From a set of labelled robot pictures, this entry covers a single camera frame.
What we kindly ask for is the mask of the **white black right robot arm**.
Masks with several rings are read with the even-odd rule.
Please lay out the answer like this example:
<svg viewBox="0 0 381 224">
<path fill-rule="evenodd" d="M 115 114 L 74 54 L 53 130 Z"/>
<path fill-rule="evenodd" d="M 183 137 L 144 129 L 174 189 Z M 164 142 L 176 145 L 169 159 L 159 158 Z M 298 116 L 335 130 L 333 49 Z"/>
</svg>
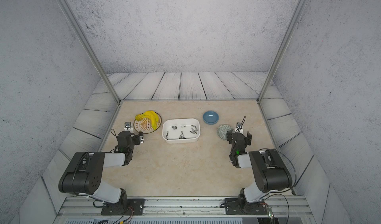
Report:
<svg viewBox="0 0 381 224">
<path fill-rule="evenodd" d="M 261 203 L 269 194 L 288 191 L 293 187 L 293 178 L 284 163 L 281 153 L 276 149 L 260 149 L 246 152 L 251 145 L 250 132 L 244 135 L 238 131 L 229 130 L 226 140 L 231 145 L 229 158 L 236 168 L 250 168 L 254 182 L 242 189 L 238 196 L 238 207 L 245 213 Z"/>
</svg>

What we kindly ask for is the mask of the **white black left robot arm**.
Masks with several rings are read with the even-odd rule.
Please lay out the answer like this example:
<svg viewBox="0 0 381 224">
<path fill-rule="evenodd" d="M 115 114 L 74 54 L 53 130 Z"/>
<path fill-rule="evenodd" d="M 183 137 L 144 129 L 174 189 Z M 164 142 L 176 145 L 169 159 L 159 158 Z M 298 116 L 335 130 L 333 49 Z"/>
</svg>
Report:
<svg viewBox="0 0 381 224">
<path fill-rule="evenodd" d="M 86 195 L 104 203 L 105 207 L 128 207 L 124 189 L 116 188 L 102 180 L 103 169 L 126 166 L 133 159 L 134 148 L 144 142 L 144 134 L 129 130 L 116 135 L 117 145 L 110 152 L 77 152 L 63 172 L 58 189 L 61 193 Z"/>
</svg>

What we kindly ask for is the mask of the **chrome bit cluster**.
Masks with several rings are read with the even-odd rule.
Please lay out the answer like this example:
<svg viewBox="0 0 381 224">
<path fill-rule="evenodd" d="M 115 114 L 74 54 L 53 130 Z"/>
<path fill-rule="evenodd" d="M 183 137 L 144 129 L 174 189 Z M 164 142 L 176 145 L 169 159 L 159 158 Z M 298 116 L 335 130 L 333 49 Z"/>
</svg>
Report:
<svg viewBox="0 0 381 224">
<path fill-rule="evenodd" d="M 186 137 L 185 137 L 185 135 L 184 135 L 184 132 L 183 131 L 181 131 L 181 134 L 180 134 L 180 136 L 179 136 L 179 139 L 186 139 Z"/>
</svg>

